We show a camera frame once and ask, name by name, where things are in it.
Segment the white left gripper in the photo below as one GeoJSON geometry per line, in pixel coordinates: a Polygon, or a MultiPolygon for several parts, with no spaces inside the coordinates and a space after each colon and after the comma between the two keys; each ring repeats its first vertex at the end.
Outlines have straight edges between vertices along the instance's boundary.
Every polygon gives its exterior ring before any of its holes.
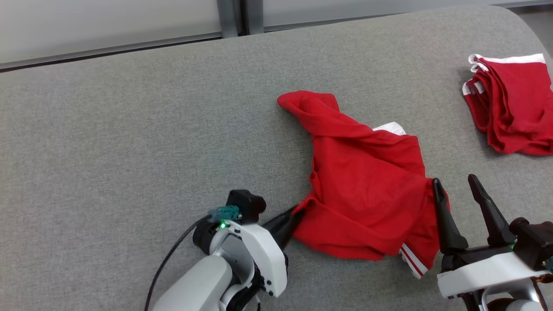
{"type": "Polygon", "coordinates": [[[233,298],[254,284],[254,276],[263,278],[261,290],[278,298],[288,284],[284,250],[302,221],[305,211],[293,206],[262,226],[221,221],[210,242],[210,255],[222,257],[239,280],[229,285],[222,298],[233,298]]]}

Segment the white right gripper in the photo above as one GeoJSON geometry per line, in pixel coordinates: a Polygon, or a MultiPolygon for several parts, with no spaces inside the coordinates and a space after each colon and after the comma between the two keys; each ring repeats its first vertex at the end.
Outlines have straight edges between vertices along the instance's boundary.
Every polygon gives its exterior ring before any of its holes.
{"type": "Polygon", "coordinates": [[[538,283],[549,282],[549,250],[531,251],[523,247],[513,251],[517,237],[496,203],[476,175],[468,175],[474,200],[479,204],[488,246],[468,248],[468,242],[456,226],[450,212],[448,195],[440,179],[432,180],[437,230],[439,233],[441,273],[437,275],[440,295],[447,299],[490,299],[508,295],[508,299],[543,299],[538,283]]]}

